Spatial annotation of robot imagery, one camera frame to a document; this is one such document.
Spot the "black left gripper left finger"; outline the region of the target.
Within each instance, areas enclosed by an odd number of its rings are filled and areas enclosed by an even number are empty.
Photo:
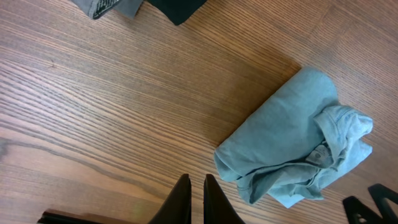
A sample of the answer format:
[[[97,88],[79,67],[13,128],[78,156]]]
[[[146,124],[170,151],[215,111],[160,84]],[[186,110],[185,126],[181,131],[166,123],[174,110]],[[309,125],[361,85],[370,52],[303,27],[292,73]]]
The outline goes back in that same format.
[[[192,185],[188,174],[183,174],[149,224],[191,224]]]

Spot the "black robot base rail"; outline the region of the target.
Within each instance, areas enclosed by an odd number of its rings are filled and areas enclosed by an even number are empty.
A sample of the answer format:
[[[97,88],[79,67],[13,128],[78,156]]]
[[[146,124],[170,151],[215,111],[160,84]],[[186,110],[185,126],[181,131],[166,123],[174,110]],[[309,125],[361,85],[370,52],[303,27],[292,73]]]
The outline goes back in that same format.
[[[117,218],[104,217],[91,213],[74,214],[48,209],[37,220],[37,224],[135,224]]]

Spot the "light blue t-shirt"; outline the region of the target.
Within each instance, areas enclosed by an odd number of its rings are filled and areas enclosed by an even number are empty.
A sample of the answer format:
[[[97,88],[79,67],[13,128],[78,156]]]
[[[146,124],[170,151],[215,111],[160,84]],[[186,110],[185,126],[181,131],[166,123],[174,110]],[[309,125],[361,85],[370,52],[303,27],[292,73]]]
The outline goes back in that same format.
[[[373,120],[340,104],[331,78],[299,70],[216,149],[222,180],[254,204],[270,195],[289,208],[354,169],[372,152]]]

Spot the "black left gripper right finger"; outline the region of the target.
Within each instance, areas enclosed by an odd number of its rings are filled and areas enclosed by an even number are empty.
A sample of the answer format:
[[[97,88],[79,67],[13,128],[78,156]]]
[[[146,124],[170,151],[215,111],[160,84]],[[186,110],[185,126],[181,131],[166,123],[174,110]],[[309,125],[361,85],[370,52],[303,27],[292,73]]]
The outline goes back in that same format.
[[[205,178],[203,214],[204,224],[244,224],[211,174]]]

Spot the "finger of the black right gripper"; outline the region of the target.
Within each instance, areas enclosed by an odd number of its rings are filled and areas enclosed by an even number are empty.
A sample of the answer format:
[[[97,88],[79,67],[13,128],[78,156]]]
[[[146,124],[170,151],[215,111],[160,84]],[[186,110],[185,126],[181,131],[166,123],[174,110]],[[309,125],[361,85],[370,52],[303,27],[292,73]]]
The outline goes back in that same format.
[[[343,207],[349,224],[377,224],[382,218],[356,197],[350,196],[343,200]]]
[[[374,184],[368,188],[368,191],[382,216],[383,222],[397,224],[397,215],[388,204],[388,201],[397,204],[397,192],[382,184]]]

